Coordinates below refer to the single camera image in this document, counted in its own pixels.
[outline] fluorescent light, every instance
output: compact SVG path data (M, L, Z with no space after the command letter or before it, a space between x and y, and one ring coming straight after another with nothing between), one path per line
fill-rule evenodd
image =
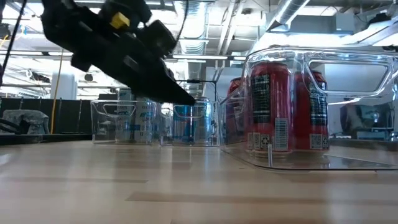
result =
M7 50L0 50L0 54L7 54ZM12 50L11 55L43 55L41 52L31 52L31 51L17 51Z
M49 55L51 56L61 56L62 52L49 52ZM72 56L72 52L64 52L63 56Z
M181 60L178 60L178 62L206 63L206 60L181 59Z
M199 42L199 43L208 43L209 40L205 40L205 39L179 39L180 42Z
M202 60L226 60L227 56L217 55L173 55L173 58L177 59L202 59Z
M104 1L77 0L75 2L81 2L81 3L105 3L105 0Z
M147 5L152 5L152 6L159 6L160 2L146 2ZM165 3L165 6L173 6L172 3Z
M234 60L246 60L246 57L234 57Z

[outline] nutrition label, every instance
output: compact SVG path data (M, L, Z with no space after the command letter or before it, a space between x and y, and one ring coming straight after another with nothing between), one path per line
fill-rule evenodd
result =
M251 78L251 98L254 124L271 122L270 75Z
M326 88L326 83L320 82L321 89ZM324 97L315 88L311 82L308 85L310 90L310 120L311 125L326 126L328 124L328 105L326 103L326 97Z

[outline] wooden table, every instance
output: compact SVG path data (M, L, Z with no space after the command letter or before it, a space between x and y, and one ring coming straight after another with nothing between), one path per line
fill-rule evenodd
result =
M398 223L398 175L273 173L217 148L2 147L0 223Z

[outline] bin handle cutout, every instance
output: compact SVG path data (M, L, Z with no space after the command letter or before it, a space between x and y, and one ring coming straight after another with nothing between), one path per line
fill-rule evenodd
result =
M183 106L173 106L174 108L174 113L179 117L179 118L202 118L205 116L205 110L206 110L206 106L187 106L189 108L204 108L204 110L201 111L201 115L200 116L187 116L187 115L183 115L183 114L178 114L176 108L178 107L183 107Z
M109 114L108 111L106 110L106 106L116 106L116 107L118 107L118 106L131 106L131 107L132 107L132 111L129 112L128 114ZM135 105L104 104L104 105L102 105L102 109L103 109L104 113L98 111L99 114L103 114L103 115L110 116L110 117L114 117L114 118L121 117L121 116L128 116L128 117L130 117L130 116L132 116L132 115L134 114L134 112L136 111L136 106L135 106Z
M322 90L315 80L315 76L310 69L311 63L333 63L333 64L346 64L346 65L380 65L386 68L386 72L381 80L380 84L377 86L376 90L374 91L336 91L336 90ZM325 94L326 96L330 95L345 95L346 97L369 97L369 96L377 96L380 94L390 79L394 76L394 71L392 65L386 62L368 62L362 60L327 60L322 58L311 59L302 64L302 74L310 74L311 82L314 84L314 87L317 89L317 92Z

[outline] clear plastic organizer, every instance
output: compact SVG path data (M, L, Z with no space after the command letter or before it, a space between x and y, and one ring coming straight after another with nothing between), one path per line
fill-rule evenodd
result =
M271 169L398 165L398 54L274 47L220 103L221 148Z
M220 146L218 103L199 99L194 106L172 105L162 113L168 121L163 132L163 146Z
M159 104L153 101L93 100L93 142L152 144L159 139Z

